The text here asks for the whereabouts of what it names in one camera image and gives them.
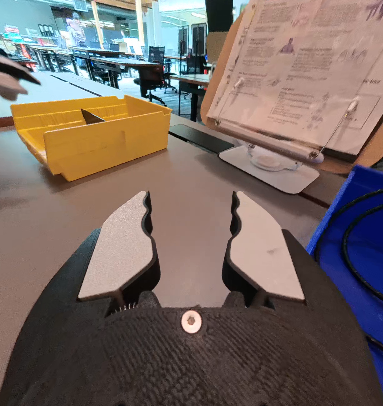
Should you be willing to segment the yellow plastic bin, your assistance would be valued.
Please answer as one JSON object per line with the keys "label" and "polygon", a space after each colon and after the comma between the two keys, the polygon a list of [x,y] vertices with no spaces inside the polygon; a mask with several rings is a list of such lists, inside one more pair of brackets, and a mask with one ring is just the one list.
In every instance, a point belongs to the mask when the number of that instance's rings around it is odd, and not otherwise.
{"label": "yellow plastic bin", "polygon": [[[52,175],[67,181],[165,150],[172,109],[124,95],[10,106],[16,132]],[[106,122],[86,125],[81,109]]]}

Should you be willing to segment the blue plastic bin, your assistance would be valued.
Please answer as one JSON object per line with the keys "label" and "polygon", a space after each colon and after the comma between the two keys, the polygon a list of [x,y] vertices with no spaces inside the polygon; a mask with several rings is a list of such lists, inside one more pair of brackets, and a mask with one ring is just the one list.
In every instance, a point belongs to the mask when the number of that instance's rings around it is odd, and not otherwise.
{"label": "blue plastic bin", "polygon": [[306,247],[370,339],[383,392],[383,172],[355,166]]}

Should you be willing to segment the printed instruction sheet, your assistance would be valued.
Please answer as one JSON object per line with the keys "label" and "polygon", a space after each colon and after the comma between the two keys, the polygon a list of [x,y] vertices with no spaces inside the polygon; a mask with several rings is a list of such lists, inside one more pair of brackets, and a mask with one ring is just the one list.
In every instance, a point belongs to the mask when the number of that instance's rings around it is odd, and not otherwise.
{"label": "printed instruction sheet", "polygon": [[383,114],[383,1],[250,1],[207,117],[357,155]]}

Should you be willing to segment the grey desk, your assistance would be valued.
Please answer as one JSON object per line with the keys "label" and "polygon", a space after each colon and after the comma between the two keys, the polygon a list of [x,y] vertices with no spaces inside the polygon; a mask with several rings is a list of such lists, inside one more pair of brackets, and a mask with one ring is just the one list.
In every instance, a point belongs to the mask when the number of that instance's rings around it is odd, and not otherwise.
{"label": "grey desk", "polygon": [[95,228],[149,191],[166,307],[220,306],[233,191],[243,191],[306,246],[344,178],[320,172],[288,195],[172,135],[168,148],[66,182],[28,152],[14,127],[0,129],[0,388],[15,340],[42,290]]}

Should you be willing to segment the black upright monitor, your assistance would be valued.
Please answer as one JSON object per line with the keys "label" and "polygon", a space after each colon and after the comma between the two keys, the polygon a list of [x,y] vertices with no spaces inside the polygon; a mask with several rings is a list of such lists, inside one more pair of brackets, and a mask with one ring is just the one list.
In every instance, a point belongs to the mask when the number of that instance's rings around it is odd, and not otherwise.
{"label": "black upright monitor", "polygon": [[178,56],[179,60],[185,60],[189,54],[189,26],[178,28]]}
{"label": "black upright monitor", "polygon": [[191,56],[206,62],[207,23],[191,25]]}

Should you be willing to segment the wooden document stand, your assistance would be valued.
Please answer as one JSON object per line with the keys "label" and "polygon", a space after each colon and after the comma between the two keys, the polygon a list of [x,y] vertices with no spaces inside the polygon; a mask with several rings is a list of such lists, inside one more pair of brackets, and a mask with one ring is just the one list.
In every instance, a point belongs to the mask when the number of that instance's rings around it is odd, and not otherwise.
{"label": "wooden document stand", "polygon": [[217,120],[207,117],[228,59],[226,52],[233,44],[244,9],[227,33],[211,32],[207,39],[209,61],[214,62],[214,67],[201,107],[202,119],[210,129],[240,142],[239,146],[220,153],[220,159],[288,194],[301,193],[316,181],[319,177],[317,169],[348,174],[356,164],[370,167],[381,160],[383,114],[357,155],[340,153],[326,146],[299,143],[281,136],[256,133],[230,124],[222,126]]}

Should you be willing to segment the black braided cable green plug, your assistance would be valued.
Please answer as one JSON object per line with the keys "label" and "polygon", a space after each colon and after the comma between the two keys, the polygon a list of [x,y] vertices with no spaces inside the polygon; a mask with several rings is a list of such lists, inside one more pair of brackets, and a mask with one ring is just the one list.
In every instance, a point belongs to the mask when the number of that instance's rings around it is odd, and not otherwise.
{"label": "black braided cable green plug", "polygon": [[349,304],[373,351],[383,353],[383,188],[331,212],[310,252]]}

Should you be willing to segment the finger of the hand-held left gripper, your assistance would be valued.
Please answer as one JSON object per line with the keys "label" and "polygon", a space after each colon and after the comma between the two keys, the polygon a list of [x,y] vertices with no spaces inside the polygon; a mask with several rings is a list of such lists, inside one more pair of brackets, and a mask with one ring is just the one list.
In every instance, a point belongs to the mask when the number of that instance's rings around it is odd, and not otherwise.
{"label": "finger of the hand-held left gripper", "polygon": [[0,96],[6,100],[15,101],[20,94],[27,95],[28,91],[20,85],[18,80],[0,72]]}
{"label": "finger of the hand-held left gripper", "polygon": [[2,55],[0,55],[0,73],[7,74],[15,79],[22,79],[41,85],[41,82],[27,68]]}

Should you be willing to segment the black pillar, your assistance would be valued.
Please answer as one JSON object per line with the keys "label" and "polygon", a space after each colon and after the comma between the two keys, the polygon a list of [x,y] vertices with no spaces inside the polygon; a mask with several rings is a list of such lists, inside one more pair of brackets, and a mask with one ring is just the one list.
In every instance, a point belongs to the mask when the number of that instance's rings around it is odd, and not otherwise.
{"label": "black pillar", "polygon": [[227,33],[233,23],[233,1],[206,0],[205,6],[209,33]]}

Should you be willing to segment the wooden office table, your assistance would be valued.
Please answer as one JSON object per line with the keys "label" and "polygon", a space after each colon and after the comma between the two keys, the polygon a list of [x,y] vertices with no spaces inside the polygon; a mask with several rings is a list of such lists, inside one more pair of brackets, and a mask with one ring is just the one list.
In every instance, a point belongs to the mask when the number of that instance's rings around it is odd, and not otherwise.
{"label": "wooden office table", "polygon": [[190,120],[197,122],[198,100],[203,99],[209,86],[209,74],[186,74],[173,76],[178,81],[178,115],[181,116],[182,92],[191,94]]}

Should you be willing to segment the black mesh office chair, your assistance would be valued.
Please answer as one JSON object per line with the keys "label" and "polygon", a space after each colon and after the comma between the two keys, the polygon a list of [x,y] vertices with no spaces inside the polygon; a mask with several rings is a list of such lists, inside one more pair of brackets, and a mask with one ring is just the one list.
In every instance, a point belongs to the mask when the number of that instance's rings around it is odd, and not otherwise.
{"label": "black mesh office chair", "polygon": [[167,107],[163,99],[152,93],[156,89],[164,89],[165,93],[168,87],[177,93],[177,89],[171,85],[173,74],[165,68],[165,48],[150,46],[147,62],[153,66],[139,69],[138,78],[135,78],[133,83],[139,86],[142,98],[148,99],[149,102],[156,100]]}

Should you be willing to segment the black bin divider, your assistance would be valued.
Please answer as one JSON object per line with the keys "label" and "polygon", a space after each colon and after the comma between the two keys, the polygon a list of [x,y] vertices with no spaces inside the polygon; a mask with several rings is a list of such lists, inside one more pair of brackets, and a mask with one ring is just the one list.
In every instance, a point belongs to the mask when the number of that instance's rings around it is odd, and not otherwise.
{"label": "black bin divider", "polygon": [[86,111],[85,109],[81,109],[81,113],[86,125],[98,124],[106,122],[104,119]]}

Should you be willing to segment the white table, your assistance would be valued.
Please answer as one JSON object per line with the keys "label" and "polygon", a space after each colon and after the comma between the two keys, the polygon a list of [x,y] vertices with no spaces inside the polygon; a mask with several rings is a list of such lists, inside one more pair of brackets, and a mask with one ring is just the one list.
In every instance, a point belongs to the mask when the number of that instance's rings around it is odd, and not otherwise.
{"label": "white table", "polygon": [[16,101],[9,101],[0,96],[0,118],[10,117],[11,104],[27,104],[69,99],[96,97],[95,94],[78,88],[68,82],[54,78],[47,73],[33,73],[40,81],[40,85],[21,79],[20,84],[27,90],[27,94],[19,94]]}

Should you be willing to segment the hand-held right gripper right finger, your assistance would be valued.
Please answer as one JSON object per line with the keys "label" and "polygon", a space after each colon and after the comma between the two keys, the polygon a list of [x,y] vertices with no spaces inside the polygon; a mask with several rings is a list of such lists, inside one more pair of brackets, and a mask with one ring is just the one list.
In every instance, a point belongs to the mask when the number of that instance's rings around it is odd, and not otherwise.
{"label": "hand-held right gripper right finger", "polygon": [[231,237],[227,242],[222,281],[243,296],[245,307],[272,299],[304,304],[305,294],[279,223],[242,191],[231,202]]}

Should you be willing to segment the long office table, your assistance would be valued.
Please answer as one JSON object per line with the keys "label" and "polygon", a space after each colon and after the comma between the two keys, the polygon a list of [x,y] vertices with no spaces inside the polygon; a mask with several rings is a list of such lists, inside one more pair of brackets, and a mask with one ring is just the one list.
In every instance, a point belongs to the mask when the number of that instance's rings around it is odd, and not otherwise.
{"label": "long office table", "polygon": [[162,66],[154,62],[145,62],[143,60],[136,60],[133,58],[108,58],[108,57],[90,57],[90,61],[95,64],[102,64],[102,68],[107,70],[108,78],[111,86],[119,89],[118,73],[121,67],[133,68],[135,70],[152,70],[154,68],[161,68]]}

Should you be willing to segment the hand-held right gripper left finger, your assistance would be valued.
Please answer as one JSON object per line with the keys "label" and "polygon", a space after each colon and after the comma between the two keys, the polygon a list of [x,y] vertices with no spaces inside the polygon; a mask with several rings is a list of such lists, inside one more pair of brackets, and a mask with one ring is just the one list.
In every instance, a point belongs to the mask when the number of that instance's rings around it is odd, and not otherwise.
{"label": "hand-held right gripper left finger", "polygon": [[161,270],[152,236],[149,191],[140,191],[103,223],[93,248],[78,300],[110,298],[127,310],[139,303],[142,292],[152,291]]}

